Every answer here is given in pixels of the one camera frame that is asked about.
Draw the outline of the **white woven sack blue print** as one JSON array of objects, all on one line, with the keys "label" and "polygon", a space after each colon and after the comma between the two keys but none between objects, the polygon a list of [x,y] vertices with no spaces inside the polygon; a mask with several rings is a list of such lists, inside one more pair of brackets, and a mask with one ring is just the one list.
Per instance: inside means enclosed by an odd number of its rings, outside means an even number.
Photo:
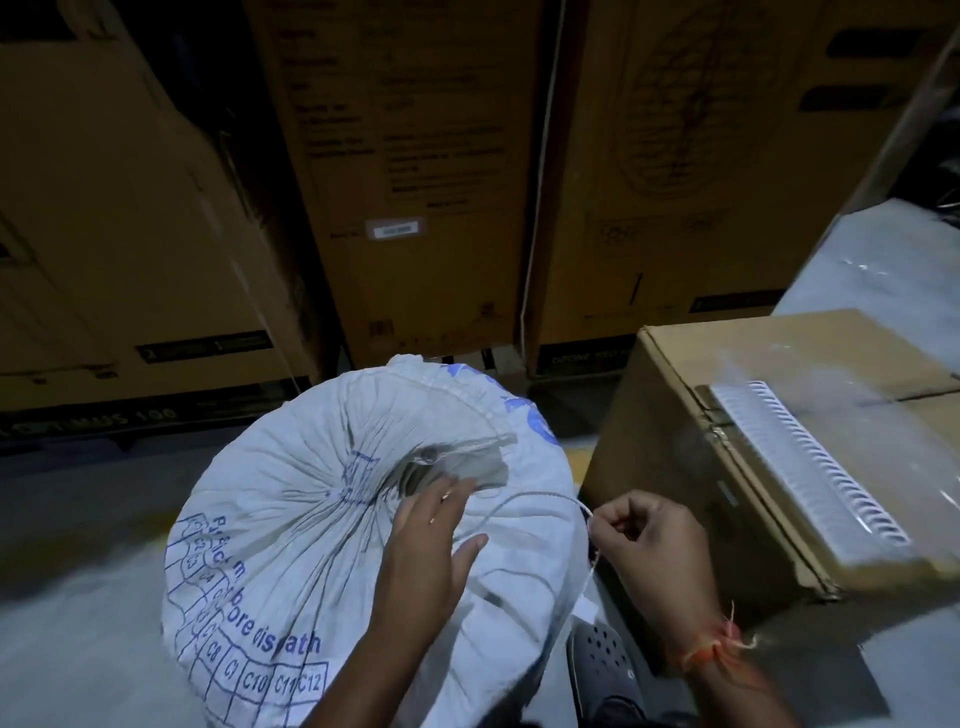
[{"label": "white woven sack blue print", "polygon": [[455,532],[489,542],[391,728],[517,718],[592,577],[587,515],[534,403],[485,372],[398,355],[259,418],[198,479],[165,549],[163,644],[208,728],[299,728],[366,631],[414,448],[512,434],[506,487]]}]

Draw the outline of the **grey metal rack post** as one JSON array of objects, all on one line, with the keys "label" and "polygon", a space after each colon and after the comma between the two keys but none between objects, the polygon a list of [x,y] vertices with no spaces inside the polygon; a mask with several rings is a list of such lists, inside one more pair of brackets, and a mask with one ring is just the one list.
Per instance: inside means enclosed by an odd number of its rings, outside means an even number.
[{"label": "grey metal rack post", "polygon": [[879,153],[839,215],[884,202],[930,130],[960,90],[960,23],[922,77]]}]

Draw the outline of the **clear bag with white ribbed part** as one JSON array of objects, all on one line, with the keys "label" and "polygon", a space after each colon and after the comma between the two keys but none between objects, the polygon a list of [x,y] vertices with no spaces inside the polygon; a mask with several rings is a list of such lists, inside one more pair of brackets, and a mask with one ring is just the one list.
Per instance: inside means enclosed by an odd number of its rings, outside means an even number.
[{"label": "clear bag with white ribbed part", "polygon": [[846,588],[960,579],[960,377],[721,344],[695,387],[761,491]]}]

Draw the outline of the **small plain cardboard box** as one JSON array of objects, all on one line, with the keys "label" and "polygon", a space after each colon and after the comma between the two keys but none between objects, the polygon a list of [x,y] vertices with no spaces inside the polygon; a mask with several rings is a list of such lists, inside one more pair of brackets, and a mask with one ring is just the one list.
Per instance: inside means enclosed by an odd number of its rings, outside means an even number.
[{"label": "small plain cardboard box", "polygon": [[695,387],[705,351],[786,344],[881,371],[952,370],[856,309],[647,326],[608,409],[581,496],[598,506],[636,487],[686,506],[710,543],[722,603],[759,650],[843,646],[960,604],[960,579],[837,585],[762,492],[765,472]]}]

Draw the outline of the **grey perforated clog shoe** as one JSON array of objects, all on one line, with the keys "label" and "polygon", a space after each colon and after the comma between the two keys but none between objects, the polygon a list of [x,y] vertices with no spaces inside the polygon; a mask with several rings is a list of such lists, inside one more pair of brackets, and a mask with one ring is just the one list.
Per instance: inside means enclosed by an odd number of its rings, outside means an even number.
[{"label": "grey perforated clog shoe", "polygon": [[634,663],[612,626],[575,618],[566,658],[578,728],[647,728]]}]

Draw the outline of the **clear plastic pouch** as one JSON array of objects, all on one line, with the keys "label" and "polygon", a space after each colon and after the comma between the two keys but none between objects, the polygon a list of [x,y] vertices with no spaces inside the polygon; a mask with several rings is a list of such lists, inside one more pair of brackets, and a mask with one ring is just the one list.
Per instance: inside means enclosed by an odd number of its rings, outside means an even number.
[{"label": "clear plastic pouch", "polygon": [[406,454],[388,478],[403,497],[424,490],[440,477],[475,480],[481,490],[506,487],[504,451],[518,443],[513,434],[448,443],[427,443]]}]

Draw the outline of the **person's left hand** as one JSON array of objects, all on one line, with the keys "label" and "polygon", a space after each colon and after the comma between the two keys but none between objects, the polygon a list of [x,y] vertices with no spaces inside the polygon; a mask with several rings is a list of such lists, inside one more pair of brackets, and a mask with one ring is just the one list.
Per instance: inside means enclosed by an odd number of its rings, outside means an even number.
[{"label": "person's left hand", "polygon": [[464,594],[453,592],[451,557],[472,537],[458,542],[455,532],[476,488],[473,479],[441,476],[403,501],[383,553],[369,623],[449,622]]}]

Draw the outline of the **tall cardboard box black strips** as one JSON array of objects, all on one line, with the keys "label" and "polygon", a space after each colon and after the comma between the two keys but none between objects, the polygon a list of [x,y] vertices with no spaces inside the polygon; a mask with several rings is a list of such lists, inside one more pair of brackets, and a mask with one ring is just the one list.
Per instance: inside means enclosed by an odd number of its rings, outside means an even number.
[{"label": "tall cardboard box black strips", "polygon": [[236,0],[0,0],[0,448],[257,417],[322,380]]}]

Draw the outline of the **tall cardboard box fan drawing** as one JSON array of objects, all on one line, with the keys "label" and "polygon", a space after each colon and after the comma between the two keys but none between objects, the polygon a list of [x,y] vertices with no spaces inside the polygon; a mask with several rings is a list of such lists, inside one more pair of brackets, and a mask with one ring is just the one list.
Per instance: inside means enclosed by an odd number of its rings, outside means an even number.
[{"label": "tall cardboard box fan drawing", "polygon": [[529,375],[772,312],[959,23],[960,0],[563,0]]}]

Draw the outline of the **person's left forearm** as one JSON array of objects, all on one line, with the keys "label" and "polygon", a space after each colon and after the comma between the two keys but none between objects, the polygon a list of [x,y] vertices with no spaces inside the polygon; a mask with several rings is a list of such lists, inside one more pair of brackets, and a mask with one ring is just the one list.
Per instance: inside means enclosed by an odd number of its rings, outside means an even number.
[{"label": "person's left forearm", "polygon": [[377,617],[299,728],[390,728],[446,623]]}]

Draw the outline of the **person's right hand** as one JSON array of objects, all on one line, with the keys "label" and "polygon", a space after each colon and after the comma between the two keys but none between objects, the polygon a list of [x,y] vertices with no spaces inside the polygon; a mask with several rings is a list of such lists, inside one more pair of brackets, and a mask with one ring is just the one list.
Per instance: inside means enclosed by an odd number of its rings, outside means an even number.
[{"label": "person's right hand", "polygon": [[684,505],[629,491],[598,507],[590,523],[637,523],[636,576],[618,576],[630,602],[673,657],[699,633],[720,625],[707,534]]}]

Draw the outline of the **tall cardboard box printed text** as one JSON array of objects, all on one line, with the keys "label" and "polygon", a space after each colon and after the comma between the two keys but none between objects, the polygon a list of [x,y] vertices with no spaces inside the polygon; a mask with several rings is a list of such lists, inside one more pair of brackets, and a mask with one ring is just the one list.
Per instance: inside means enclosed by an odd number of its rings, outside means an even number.
[{"label": "tall cardboard box printed text", "polygon": [[244,0],[347,352],[514,341],[546,0]]}]

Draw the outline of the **orange thread wristband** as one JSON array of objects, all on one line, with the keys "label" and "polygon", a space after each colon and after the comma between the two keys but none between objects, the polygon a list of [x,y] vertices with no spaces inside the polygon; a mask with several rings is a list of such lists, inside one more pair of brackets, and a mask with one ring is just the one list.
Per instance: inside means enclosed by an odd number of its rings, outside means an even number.
[{"label": "orange thread wristband", "polygon": [[737,622],[737,603],[731,601],[720,624],[697,637],[689,650],[673,656],[672,665],[681,674],[691,674],[707,665],[739,672],[746,666],[745,655],[756,650],[760,641],[757,635],[743,637]]}]

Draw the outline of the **person's right forearm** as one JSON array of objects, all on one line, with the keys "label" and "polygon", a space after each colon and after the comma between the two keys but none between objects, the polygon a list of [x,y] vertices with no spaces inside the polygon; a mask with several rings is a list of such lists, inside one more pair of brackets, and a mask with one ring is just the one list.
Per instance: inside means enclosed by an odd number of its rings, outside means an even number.
[{"label": "person's right forearm", "polygon": [[[703,633],[677,654],[691,649]],[[804,728],[773,683],[749,661],[748,654],[745,667],[739,671],[708,664],[681,673],[705,728]]]}]

